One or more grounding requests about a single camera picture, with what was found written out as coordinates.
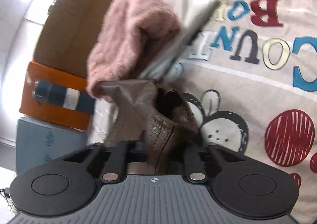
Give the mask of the brown leather garment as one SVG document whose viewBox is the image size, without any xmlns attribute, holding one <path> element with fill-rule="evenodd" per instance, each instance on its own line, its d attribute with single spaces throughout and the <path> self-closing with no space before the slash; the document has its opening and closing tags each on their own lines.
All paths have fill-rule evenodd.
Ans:
<svg viewBox="0 0 317 224">
<path fill-rule="evenodd" d="M 120 140 L 137 140 L 145 133 L 148 160 L 132 163 L 128 167 L 130 174 L 166 174 L 170 153 L 179 152 L 179 145 L 198 134 L 194 114 L 177 90 L 140 79 L 102 83 L 100 90 L 118 107 L 118 117 L 105 146 L 115 146 Z"/>
</svg>

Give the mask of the dark blue thermos bottle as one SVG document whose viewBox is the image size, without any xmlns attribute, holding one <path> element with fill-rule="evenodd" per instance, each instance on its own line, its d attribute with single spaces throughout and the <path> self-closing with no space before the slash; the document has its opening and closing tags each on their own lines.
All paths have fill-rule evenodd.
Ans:
<svg viewBox="0 0 317 224">
<path fill-rule="evenodd" d="M 39 105 L 47 103 L 80 113 L 94 114 L 96 100 L 87 92 L 50 83 L 46 80 L 40 79 L 35 82 L 32 97 Z"/>
</svg>

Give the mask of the light blue flat box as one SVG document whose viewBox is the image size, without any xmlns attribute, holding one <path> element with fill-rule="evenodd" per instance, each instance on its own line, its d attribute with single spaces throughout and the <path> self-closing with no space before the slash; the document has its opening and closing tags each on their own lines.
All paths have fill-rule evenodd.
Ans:
<svg viewBox="0 0 317 224">
<path fill-rule="evenodd" d="M 87 134 L 83 131 L 23 116 L 17 124 L 16 172 L 21 174 L 86 144 Z"/>
</svg>

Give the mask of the large brown cardboard box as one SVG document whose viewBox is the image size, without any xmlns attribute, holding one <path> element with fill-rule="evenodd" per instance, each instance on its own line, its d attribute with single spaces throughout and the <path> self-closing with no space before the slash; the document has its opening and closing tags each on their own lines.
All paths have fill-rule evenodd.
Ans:
<svg viewBox="0 0 317 224">
<path fill-rule="evenodd" d="M 38 39 L 33 60 L 85 78 L 112 0 L 56 0 Z"/>
</svg>

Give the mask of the pink knitted sweater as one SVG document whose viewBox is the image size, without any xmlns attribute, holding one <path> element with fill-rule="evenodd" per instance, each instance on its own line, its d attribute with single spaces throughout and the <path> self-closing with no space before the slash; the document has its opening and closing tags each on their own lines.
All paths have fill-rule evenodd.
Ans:
<svg viewBox="0 0 317 224">
<path fill-rule="evenodd" d="M 180 28 L 163 0 L 113 0 L 87 59 L 87 92 L 109 101 L 100 84 L 135 78 Z"/>
</svg>

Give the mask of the printed beige bed sheet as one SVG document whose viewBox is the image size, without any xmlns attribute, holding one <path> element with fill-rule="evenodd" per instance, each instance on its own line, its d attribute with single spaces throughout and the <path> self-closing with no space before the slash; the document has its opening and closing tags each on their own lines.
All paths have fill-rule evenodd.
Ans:
<svg viewBox="0 0 317 224">
<path fill-rule="evenodd" d="M 316 0 L 218 0 L 171 76 L 211 143 L 280 168 L 316 222 Z"/>
</svg>

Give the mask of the orange box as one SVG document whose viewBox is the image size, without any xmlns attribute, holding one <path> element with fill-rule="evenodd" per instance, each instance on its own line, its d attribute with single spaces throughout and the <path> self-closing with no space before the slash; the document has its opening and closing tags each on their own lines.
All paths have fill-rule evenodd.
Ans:
<svg viewBox="0 0 317 224">
<path fill-rule="evenodd" d="M 42 121 L 86 130 L 95 99 L 86 80 L 34 61 L 26 71 L 20 112 Z"/>
</svg>

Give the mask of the white folded garment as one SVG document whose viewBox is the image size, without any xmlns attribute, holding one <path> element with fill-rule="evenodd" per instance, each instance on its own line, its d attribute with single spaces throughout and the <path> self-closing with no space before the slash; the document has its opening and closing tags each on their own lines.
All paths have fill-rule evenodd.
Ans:
<svg viewBox="0 0 317 224">
<path fill-rule="evenodd" d="M 179 62 L 186 46 L 208 22 L 219 5 L 218 0 L 163 0 L 180 21 L 180 32 L 172 39 L 149 65 L 139 74 L 139 79 L 155 79 L 172 83 L 184 72 Z"/>
</svg>

